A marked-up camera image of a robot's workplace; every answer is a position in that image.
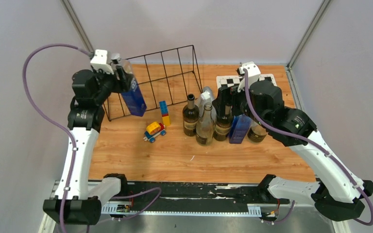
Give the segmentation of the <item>blue square bottle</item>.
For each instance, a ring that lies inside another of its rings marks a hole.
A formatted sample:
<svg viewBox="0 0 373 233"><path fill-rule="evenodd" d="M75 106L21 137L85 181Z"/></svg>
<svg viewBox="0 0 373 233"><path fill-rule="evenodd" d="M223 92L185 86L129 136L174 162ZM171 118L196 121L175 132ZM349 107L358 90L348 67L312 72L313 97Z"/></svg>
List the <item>blue square bottle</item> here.
<svg viewBox="0 0 373 233"><path fill-rule="evenodd" d="M234 117L228 138L230 144L241 144L250 129L252 120L246 115Z"/></svg>
<svg viewBox="0 0 373 233"><path fill-rule="evenodd" d="M129 60L121 58L119 53L113 53L111 55L111 61L112 64L111 66L113 67L114 65L122 65L128 69L128 71L133 71L132 64L130 63ZM144 113L146 112L147 105L145 103L144 97L142 95L142 92L138 86L138 82L135 79L131 83L131 90L129 92L125 93L120 93L123 97L123 100L129 110L129 112L138 117L142 117Z"/></svg>

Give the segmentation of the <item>green wine bottle cream label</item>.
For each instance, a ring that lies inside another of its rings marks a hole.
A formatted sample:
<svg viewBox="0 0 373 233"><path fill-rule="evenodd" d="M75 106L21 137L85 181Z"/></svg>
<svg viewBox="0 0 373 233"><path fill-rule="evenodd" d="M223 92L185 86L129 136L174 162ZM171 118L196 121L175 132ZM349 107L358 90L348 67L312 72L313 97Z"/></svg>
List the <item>green wine bottle cream label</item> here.
<svg viewBox="0 0 373 233"><path fill-rule="evenodd" d="M215 129L213 137L217 141L224 141L228 137L228 134L231 130L234 116L232 115L232 106L225 105L223 111L217 114Z"/></svg>

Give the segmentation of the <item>clear champagne bottle black label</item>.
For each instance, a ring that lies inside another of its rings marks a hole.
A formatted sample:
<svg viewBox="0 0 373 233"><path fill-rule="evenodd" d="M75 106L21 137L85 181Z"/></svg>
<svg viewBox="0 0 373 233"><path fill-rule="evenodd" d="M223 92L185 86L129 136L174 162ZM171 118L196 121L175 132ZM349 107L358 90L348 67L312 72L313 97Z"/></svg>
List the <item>clear champagne bottle black label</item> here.
<svg viewBox="0 0 373 233"><path fill-rule="evenodd" d="M196 125L196 141L202 146L209 145L213 139L215 123L211 116L212 109L213 105L211 103L205 103L203 115Z"/></svg>

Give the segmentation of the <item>dark green wine bottle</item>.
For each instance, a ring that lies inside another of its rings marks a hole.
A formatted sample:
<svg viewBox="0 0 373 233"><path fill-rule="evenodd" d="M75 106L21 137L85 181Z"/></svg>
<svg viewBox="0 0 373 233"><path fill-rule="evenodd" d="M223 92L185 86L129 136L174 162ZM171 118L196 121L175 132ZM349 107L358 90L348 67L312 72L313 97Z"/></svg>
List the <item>dark green wine bottle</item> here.
<svg viewBox="0 0 373 233"><path fill-rule="evenodd" d="M188 94L187 104L183 108L183 131L187 136L196 134L196 125L199 120L199 107L195 104L194 94Z"/></svg>

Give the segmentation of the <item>clear bottle dark label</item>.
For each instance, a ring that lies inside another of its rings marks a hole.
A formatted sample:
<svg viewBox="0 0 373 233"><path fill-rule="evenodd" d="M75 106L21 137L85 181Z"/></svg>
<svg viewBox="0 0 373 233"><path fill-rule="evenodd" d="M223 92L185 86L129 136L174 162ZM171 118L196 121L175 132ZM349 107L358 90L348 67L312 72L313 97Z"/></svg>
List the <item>clear bottle dark label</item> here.
<svg viewBox="0 0 373 233"><path fill-rule="evenodd" d="M261 143L268 135L266 129L264 129L259 122L253 121L248 130L247 137L253 143Z"/></svg>

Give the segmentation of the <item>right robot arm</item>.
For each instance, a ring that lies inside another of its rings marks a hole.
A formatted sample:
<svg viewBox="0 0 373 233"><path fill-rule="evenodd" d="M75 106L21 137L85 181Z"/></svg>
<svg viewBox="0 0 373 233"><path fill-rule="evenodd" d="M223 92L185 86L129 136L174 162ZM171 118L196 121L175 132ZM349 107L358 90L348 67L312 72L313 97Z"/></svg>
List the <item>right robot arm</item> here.
<svg viewBox="0 0 373 233"><path fill-rule="evenodd" d="M282 90L267 80L239 89L237 85L218 89L218 109L231 107L235 116L246 115L260 123L274 140L297 153L318 176L315 182L286 180L268 174L258 186L263 202L288 199L309 204L333 221L355 220L366 207L368 226L373 225L373 182L355 176L329 148L316 124L302 110L285 106Z"/></svg>

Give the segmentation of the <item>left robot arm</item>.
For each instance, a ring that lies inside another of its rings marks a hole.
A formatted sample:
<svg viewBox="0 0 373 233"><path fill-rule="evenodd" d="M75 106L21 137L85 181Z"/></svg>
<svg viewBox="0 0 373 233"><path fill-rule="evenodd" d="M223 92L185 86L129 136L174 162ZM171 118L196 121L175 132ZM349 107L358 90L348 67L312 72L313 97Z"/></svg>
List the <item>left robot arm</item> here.
<svg viewBox="0 0 373 233"><path fill-rule="evenodd" d="M125 175L117 173L88 187L91 158L105 115L102 105L111 93L122 90L122 81L114 72L83 69L72 76L72 90L64 171L54 197L44 201L43 211L58 224L95 225L109 200L125 200L130 194Z"/></svg>

